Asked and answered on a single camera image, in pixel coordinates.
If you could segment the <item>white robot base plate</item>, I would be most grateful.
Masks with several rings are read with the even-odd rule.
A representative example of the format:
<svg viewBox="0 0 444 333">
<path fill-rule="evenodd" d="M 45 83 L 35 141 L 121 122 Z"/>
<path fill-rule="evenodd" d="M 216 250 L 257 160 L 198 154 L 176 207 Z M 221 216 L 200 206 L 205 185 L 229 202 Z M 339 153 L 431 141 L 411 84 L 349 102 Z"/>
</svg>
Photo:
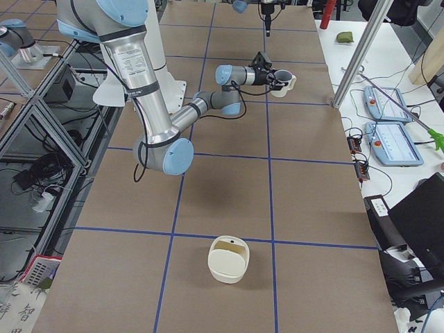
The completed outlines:
<svg viewBox="0 0 444 333">
<path fill-rule="evenodd" d="M 167 66 L 154 70 L 169 114 L 176 113 L 182 107 L 187 83 L 176 80 Z M 125 91 L 111 71 L 107 70 L 106 79 L 99 85 L 93 95 L 93 102 L 109 107 L 123 107 L 126 102 Z"/>
</svg>

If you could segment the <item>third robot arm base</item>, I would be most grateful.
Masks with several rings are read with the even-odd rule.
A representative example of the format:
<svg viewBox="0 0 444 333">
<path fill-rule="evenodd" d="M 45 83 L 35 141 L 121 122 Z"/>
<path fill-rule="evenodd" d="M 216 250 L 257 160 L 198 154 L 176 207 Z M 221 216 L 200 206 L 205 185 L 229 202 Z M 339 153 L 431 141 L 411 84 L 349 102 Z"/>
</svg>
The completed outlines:
<svg viewBox="0 0 444 333">
<path fill-rule="evenodd" d="M 20 19 L 1 22 L 1 52 L 18 69 L 43 69 L 60 47 L 40 45 Z"/>
</svg>

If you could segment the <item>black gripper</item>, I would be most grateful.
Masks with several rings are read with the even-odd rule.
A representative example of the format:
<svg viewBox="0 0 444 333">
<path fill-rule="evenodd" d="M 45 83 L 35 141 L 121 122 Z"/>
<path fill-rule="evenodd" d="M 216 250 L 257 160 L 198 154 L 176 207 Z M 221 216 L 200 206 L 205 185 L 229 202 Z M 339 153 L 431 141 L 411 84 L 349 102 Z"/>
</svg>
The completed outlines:
<svg viewBox="0 0 444 333">
<path fill-rule="evenodd" d="M 260 85 L 267 85 L 269 91 L 280 91 L 284 87 L 288 85 L 288 82 L 281 81 L 275 78 L 275 73 L 277 72 L 277 69 L 255 69 L 254 70 L 254 81 L 252 85 L 254 86 L 260 86 Z"/>
<path fill-rule="evenodd" d="M 266 36 L 271 34 L 271 15 L 275 12 L 275 7 L 285 7 L 285 0 L 259 0 L 259 12 L 264 15 L 264 25 Z"/>
</svg>

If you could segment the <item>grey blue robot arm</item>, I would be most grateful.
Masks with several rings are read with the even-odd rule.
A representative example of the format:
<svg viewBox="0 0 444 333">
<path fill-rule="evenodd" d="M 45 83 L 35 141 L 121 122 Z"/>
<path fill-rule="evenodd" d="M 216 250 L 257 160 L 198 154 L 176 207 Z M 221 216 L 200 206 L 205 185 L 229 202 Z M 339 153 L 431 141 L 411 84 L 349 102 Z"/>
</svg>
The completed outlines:
<svg viewBox="0 0 444 333">
<path fill-rule="evenodd" d="M 155 4 L 152 1 L 58 1 L 57 22 L 63 35 L 99 43 L 108 61 L 108 78 L 96 90 L 95 103 L 121 106 L 131 99 L 143 126 L 133 153 L 144 169 L 180 175 L 194 158 L 193 144 L 182 132 L 210 110 L 236 119 L 242 87 L 263 85 L 282 97 L 296 81 L 277 70 L 259 52 L 246 67 L 221 65 L 216 82 L 221 90 L 198 92 L 182 102 L 186 84 L 167 69 Z"/>
<path fill-rule="evenodd" d="M 231 1 L 232 8 L 239 14 L 244 13 L 250 3 L 252 3 L 252 1 L 241 1 L 241 0 Z M 269 37 L 271 35 L 272 21 L 279 16 L 282 10 L 286 8 L 287 1 L 261 0 L 261 1 L 255 1 L 255 3 L 257 3 L 259 18 L 264 23 L 265 34 L 267 37 Z M 277 6 L 280 7 L 280 11 L 276 16 L 272 17 L 273 13 L 275 12 L 275 8 Z"/>
</svg>

